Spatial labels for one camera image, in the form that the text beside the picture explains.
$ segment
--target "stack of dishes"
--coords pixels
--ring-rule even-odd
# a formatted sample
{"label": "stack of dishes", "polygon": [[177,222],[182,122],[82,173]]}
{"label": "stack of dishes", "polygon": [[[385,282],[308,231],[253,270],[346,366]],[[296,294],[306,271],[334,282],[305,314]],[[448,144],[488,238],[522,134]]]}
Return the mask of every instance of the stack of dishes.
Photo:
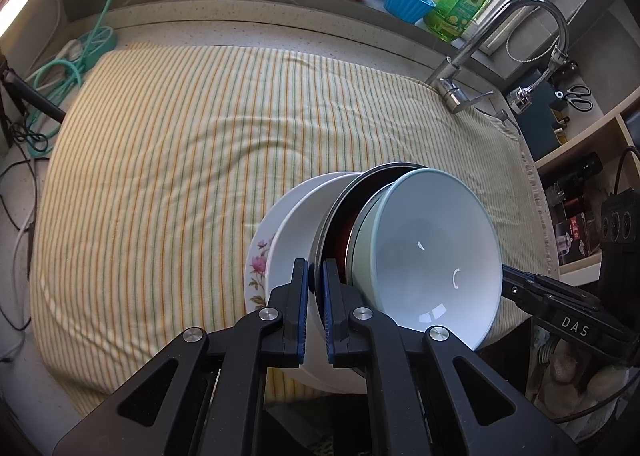
{"label": "stack of dishes", "polygon": [[[325,174],[289,191],[260,223],[245,285],[263,285],[268,300],[290,281],[296,258],[315,266],[336,259],[342,282],[398,325],[445,326],[472,349],[489,331],[502,290],[500,249],[478,198],[457,178],[411,163]],[[248,293],[247,312],[259,302]],[[366,393],[360,375],[329,365],[322,307],[322,295],[310,293],[305,361],[284,371],[321,391]]]}

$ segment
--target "floral plate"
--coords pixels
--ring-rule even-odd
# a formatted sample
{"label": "floral plate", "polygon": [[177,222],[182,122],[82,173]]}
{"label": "floral plate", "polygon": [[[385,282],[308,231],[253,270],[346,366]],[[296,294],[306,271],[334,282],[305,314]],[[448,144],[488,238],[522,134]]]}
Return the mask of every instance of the floral plate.
{"label": "floral plate", "polygon": [[244,264],[244,308],[251,313],[266,306],[264,296],[264,271],[267,267],[271,241],[278,232],[284,218],[302,198],[313,189],[320,187],[324,182],[348,172],[328,172],[303,181],[282,196],[258,225],[254,238],[249,246],[249,252]]}

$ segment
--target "product box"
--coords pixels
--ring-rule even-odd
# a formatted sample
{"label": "product box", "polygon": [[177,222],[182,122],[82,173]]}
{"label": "product box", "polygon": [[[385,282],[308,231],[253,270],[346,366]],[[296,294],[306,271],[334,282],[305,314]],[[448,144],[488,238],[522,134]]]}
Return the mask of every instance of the product box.
{"label": "product box", "polygon": [[593,227],[587,223],[584,213],[558,223],[554,229],[560,264],[587,258],[598,247],[597,237],[593,237]]}

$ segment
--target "bottle label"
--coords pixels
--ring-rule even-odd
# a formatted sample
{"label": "bottle label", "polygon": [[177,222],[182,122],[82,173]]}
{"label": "bottle label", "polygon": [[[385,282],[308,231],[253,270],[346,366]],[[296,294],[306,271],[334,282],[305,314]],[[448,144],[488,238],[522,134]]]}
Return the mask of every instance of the bottle label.
{"label": "bottle label", "polygon": [[462,33],[469,25],[471,20],[478,13],[478,10],[482,8],[486,0],[458,0],[455,6],[446,16],[446,21],[453,28],[455,33]]}

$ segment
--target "scissors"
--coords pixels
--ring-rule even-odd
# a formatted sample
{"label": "scissors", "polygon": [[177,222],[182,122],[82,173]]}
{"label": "scissors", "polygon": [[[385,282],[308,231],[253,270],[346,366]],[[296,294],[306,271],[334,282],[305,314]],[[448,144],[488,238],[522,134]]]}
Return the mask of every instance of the scissors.
{"label": "scissors", "polygon": [[576,84],[567,91],[556,91],[556,97],[564,100],[572,108],[586,113],[593,109],[593,102],[587,97],[591,96],[591,90],[584,84]]}

